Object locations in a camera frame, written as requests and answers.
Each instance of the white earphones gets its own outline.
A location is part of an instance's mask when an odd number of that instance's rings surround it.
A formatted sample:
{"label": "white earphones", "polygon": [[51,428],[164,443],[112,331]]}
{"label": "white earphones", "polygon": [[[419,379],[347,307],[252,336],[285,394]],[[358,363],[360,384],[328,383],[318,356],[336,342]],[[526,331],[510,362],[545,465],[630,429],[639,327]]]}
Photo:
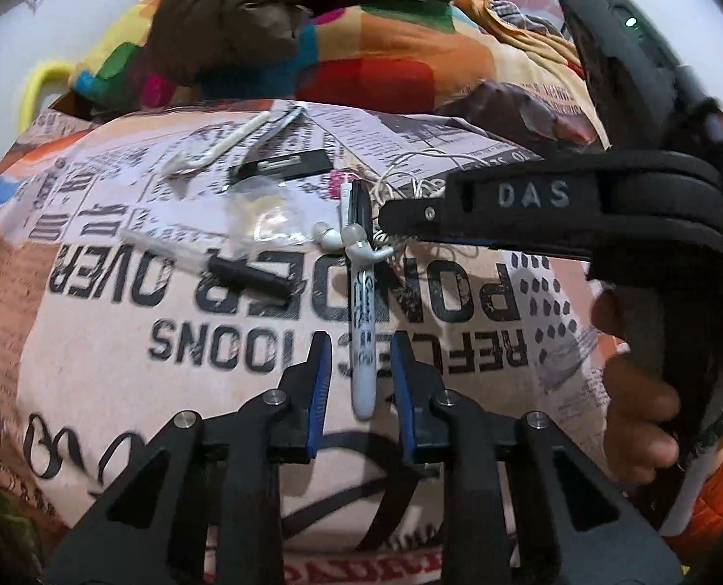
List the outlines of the white earphones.
{"label": "white earphones", "polygon": [[316,222],[316,224],[313,224],[312,235],[313,242],[316,242],[321,250],[325,250],[328,253],[334,253],[345,248],[340,232],[325,222]]}
{"label": "white earphones", "polygon": [[345,244],[345,254],[351,260],[351,265],[359,269],[385,261],[394,255],[394,246],[384,246],[382,249],[372,250],[367,234],[359,224],[349,224],[345,227],[341,239]]}
{"label": "white earphones", "polygon": [[386,261],[394,255],[394,246],[384,246],[381,249],[372,250],[367,234],[359,224],[350,224],[341,233],[326,222],[316,222],[313,224],[312,238],[321,250],[328,253],[336,253],[345,249],[348,259],[359,268]]}

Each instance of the white marker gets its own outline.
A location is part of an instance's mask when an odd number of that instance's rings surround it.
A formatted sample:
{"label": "white marker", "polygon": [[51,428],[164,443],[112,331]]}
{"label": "white marker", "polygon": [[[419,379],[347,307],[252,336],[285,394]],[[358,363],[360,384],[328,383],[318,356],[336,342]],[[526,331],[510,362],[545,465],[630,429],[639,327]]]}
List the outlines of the white marker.
{"label": "white marker", "polygon": [[378,363],[375,344],[375,264],[394,254],[387,246],[372,250],[359,224],[342,232],[351,262],[351,404],[359,420],[375,415]]}

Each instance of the human hand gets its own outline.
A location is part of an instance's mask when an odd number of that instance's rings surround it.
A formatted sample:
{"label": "human hand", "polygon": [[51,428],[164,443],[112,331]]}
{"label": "human hand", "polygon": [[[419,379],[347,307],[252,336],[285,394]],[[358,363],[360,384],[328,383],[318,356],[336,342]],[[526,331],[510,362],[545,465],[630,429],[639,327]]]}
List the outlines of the human hand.
{"label": "human hand", "polygon": [[[594,302],[591,321],[601,332],[624,338],[622,315],[611,291]],[[658,426],[678,414],[678,393],[635,367],[624,354],[609,359],[602,378],[610,396],[605,433],[610,471],[630,484],[650,484],[657,468],[670,467],[678,459],[678,443]],[[723,439],[711,474],[722,462]]]}

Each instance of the white plastic stick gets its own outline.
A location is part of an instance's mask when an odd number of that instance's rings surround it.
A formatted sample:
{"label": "white plastic stick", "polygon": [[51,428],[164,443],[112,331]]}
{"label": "white plastic stick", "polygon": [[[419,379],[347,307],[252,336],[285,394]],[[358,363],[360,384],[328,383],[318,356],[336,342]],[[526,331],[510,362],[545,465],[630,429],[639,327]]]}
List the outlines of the white plastic stick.
{"label": "white plastic stick", "polygon": [[246,124],[235,129],[229,136],[213,145],[209,150],[207,150],[207,153],[198,160],[188,162],[185,158],[185,154],[183,152],[179,152],[164,164],[161,172],[165,176],[173,176],[190,174],[195,171],[199,171],[200,169],[204,169],[205,167],[209,167],[222,155],[226,154],[226,152],[232,147],[237,145],[239,142],[242,142],[243,139],[247,138],[247,136],[250,136],[263,124],[267,123],[267,121],[271,119],[271,116],[272,112],[269,110],[259,112]]}
{"label": "white plastic stick", "polygon": [[201,274],[207,269],[209,255],[194,250],[183,243],[154,238],[151,235],[145,235],[130,228],[122,228],[119,235],[122,242],[133,244],[143,253],[149,251],[153,255],[173,259],[175,265],[187,273]]}
{"label": "white plastic stick", "polygon": [[351,212],[351,183],[344,182],[340,186],[340,230],[348,226],[348,216]]}

